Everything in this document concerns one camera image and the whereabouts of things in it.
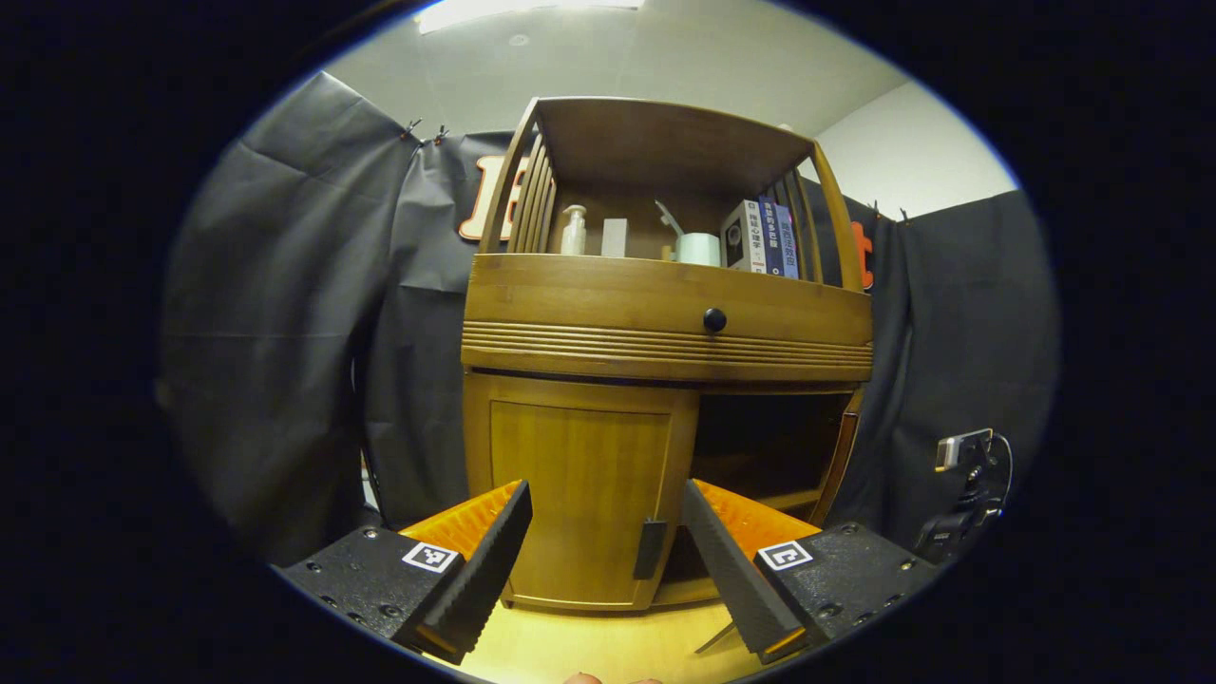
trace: white cup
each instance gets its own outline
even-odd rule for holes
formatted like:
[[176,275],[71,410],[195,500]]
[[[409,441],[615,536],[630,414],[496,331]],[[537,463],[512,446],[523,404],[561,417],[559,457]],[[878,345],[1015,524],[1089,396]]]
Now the white cup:
[[676,239],[675,259],[682,264],[722,265],[722,247],[716,235],[686,232]]

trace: clip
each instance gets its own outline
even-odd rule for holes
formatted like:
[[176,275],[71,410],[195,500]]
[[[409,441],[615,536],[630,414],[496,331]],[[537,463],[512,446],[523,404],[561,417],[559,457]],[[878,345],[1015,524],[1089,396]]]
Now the clip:
[[410,125],[405,127],[405,130],[401,131],[401,140],[405,140],[410,135],[410,131],[413,130],[413,127],[420,123],[422,123],[422,119],[410,122]]

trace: ceiling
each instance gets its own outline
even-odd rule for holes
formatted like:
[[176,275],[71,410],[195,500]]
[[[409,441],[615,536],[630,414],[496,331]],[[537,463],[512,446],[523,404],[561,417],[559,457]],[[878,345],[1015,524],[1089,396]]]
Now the ceiling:
[[536,9],[426,35],[409,17],[326,71],[402,124],[422,118],[422,135],[440,124],[512,130],[534,96],[603,95],[708,107],[815,136],[908,80],[833,29],[761,0]]

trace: white wall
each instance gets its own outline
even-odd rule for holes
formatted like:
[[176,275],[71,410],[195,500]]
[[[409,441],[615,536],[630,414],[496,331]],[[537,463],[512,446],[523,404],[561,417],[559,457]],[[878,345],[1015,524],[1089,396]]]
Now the white wall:
[[[987,142],[936,95],[906,83],[814,135],[846,196],[899,219],[1018,187]],[[799,170],[817,179],[807,162]]]

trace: cabinet handle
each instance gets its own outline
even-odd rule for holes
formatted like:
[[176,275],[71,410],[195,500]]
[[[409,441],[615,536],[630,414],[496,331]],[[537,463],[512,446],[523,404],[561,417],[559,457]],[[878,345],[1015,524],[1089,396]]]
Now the cabinet handle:
[[702,320],[705,324],[705,330],[710,332],[721,332],[726,327],[726,314],[722,309],[709,309],[705,312],[705,316]]
[[647,520],[642,523],[642,539],[637,543],[637,562],[634,564],[634,579],[651,579],[659,567],[663,555],[663,539],[668,536],[668,521]]

